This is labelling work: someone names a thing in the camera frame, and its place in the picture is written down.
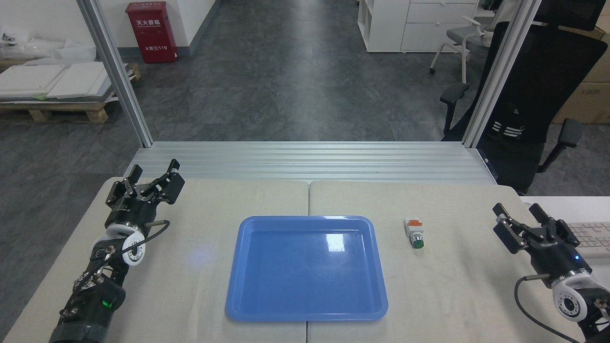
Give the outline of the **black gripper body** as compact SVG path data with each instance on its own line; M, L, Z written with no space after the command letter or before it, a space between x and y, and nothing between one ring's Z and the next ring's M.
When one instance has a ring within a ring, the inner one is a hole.
M549 275L543 281L546 287L552 287L554 282L571 272L592 272L592 268L575 249L579 244L572 234L566 237L556 234L553 241L535 237L528 239L527 252L531 256L532 267L540 275Z
M105 204L111 208L105 227L110 228L111 224L129 224L140 229L143 234L148 234L150 228L147 223L155 221L156 208L159 200L147 200L132 197L115 197L109 195Z

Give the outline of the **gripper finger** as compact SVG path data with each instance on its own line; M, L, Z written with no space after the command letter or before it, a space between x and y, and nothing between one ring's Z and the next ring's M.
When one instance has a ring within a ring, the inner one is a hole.
M155 204L159 204L159 202L174 204L185 185L185 180L178 172L179 168L180 163L176 159L172 159L165 174L149 184L142 185L140 196L144 201Z
M521 250L529 254L540 254L540 228L530 227L510 217L503 204L495 204L493 208L497 216L494 233L499 237L511 254Z
M126 178L113 183L105 204L114 206L122 198L136 198L138 196L136 184L142 173L143 169L138 164L134 165Z
M532 213L536 221L541 224L541 227L546 230L547 238L552 241L570 244L573 247L577 247L580 244L580 241L564 220L553 219L553 217L547 215L538 203L532 204L529 207L529 212Z

